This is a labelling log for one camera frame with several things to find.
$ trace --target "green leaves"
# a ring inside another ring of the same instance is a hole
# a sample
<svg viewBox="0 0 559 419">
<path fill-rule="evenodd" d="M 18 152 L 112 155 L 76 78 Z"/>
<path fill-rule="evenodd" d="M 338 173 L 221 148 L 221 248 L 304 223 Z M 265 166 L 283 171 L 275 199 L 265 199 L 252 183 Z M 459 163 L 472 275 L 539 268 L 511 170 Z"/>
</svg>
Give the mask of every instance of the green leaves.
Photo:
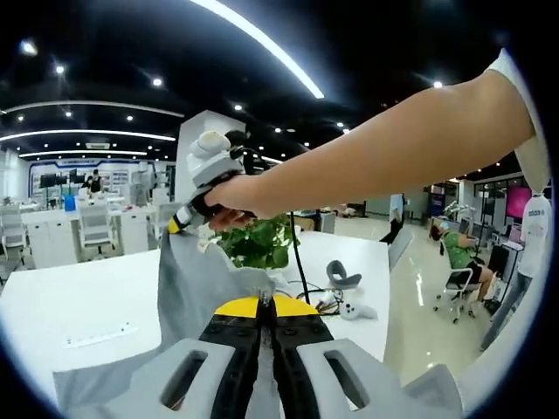
<svg viewBox="0 0 559 419">
<path fill-rule="evenodd" d="M 287 249 L 293 241 L 287 215 L 271 220 L 254 220 L 244 229 L 230 229 L 216 234 L 225 253 L 236 266 L 276 269 L 287 266 Z"/>
</svg>

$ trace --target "pink screen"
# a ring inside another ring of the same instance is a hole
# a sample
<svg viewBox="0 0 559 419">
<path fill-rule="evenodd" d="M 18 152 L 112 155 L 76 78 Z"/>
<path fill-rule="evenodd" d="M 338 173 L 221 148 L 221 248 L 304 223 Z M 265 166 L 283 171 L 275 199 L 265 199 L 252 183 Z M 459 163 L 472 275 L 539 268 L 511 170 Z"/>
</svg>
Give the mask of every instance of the pink screen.
<svg viewBox="0 0 559 419">
<path fill-rule="evenodd" d="M 524 207 L 530 200 L 530 188 L 512 187 L 507 192 L 507 215 L 522 218 Z"/>
</svg>

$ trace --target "black ceiling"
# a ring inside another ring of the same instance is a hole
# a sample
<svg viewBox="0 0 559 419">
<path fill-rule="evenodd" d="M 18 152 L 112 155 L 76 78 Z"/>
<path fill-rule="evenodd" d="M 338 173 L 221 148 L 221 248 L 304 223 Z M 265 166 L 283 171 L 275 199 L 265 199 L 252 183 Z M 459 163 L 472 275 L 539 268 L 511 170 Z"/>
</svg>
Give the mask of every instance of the black ceiling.
<svg viewBox="0 0 559 419">
<path fill-rule="evenodd" d="M 264 155 L 292 156 L 354 127 L 434 80 L 470 79 L 496 57 L 500 34 L 456 2 L 339 3 L 223 0 L 280 45 L 322 90 L 318 100 L 254 39 L 190 0 L 60 0 L 10 4 L 0 38 L 0 109 L 53 100 L 146 106 L 56 105 L 0 115 L 0 135 L 49 129 L 103 129 L 177 137 L 183 120 L 210 109 L 246 122 Z M 38 54 L 26 56 L 31 40 Z M 54 66 L 65 66 L 64 77 Z M 151 79 L 161 77 L 155 88 Z M 244 107 L 233 110 L 234 104 Z M 67 118 L 65 113 L 72 112 Z M 17 117 L 24 116 L 23 121 Z M 127 121 L 127 116 L 134 119 Z M 274 128 L 284 131 L 274 133 Z M 288 133 L 286 128 L 294 129 Z M 50 134 L 0 143 L 20 153 L 83 148 L 85 134 Z M 176 157 L 176 142 L 105 135 L 117 148 Z M 510 155 L 480 179 L 518 171 Z"/>
</svg>

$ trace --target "hand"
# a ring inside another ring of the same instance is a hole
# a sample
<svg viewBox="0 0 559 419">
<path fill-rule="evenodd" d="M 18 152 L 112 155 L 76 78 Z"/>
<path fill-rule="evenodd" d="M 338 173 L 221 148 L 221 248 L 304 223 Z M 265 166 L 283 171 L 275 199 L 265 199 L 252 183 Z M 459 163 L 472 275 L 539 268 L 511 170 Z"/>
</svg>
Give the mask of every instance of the hand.
<svg viewBox="0 0 559 419">
<path fill-rule="evenodd" d="M 228 227 L 242 228 L 247 225 L 252 215 L 258 218 L 269 218 L 274 214 L 266 213 L 259 206 L 257 197 L 259 176 L 239 175 L 227 182 L 218 184 L 205 196 L 208 206 L 220 204 L 224 207 L 216 216 L 210 220 L 212 230 L 224 230 Z"/>
</svg>

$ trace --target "white game controller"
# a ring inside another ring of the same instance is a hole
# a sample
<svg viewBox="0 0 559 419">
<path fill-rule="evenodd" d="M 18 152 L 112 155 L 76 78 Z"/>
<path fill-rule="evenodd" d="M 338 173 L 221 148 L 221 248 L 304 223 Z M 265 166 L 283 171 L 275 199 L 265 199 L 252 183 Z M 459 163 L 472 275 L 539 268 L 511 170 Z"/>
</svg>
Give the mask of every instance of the white game controller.
<svg viewBox="0 0 559 419">
<path fill-rule="evenodd" d="M 340 304 L 340 316 L 344 320 L 355 320 L 358 318 L 376 319 L 376 310 L 363 304 L 349 303 L 344 301 Z"/>
</svg>

